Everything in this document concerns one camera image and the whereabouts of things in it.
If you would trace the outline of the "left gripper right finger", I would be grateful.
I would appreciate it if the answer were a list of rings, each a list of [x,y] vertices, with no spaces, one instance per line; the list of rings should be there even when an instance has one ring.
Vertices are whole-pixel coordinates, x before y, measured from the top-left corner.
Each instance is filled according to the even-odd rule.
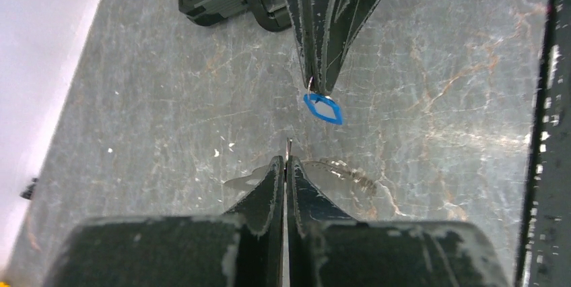
[[[286,164],[292,286],[507,286],[488,237],[458,221],[356,220]]]

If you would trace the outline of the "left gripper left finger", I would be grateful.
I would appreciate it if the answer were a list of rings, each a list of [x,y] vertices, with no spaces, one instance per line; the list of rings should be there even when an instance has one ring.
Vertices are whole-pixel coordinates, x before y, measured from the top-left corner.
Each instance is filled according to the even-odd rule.
[[[45,286],[281,286],[285,162],[220,215],[110,216],[78,224]]]

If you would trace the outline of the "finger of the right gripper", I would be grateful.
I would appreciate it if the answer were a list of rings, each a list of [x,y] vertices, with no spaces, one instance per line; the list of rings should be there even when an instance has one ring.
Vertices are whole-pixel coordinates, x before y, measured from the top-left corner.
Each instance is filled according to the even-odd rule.
[[[285,0],[296,35],[304,85],[330,94],[342,65],[344,27],[335,21],[339,0]]]
[[[380,0],[332,0],[323,40],[323,94],[335,87],[347,52]]]

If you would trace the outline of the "blue key tag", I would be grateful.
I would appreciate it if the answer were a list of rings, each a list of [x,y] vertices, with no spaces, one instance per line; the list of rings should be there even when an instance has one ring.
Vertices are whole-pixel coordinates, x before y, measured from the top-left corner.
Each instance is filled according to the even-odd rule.
[[[307,93],[303,97],[311,114],[330,124],[342,125],[343,115],[340,106],[329,96],[313,92],[311,90],[312,83],[313,77],[311,76],[307,85]]]

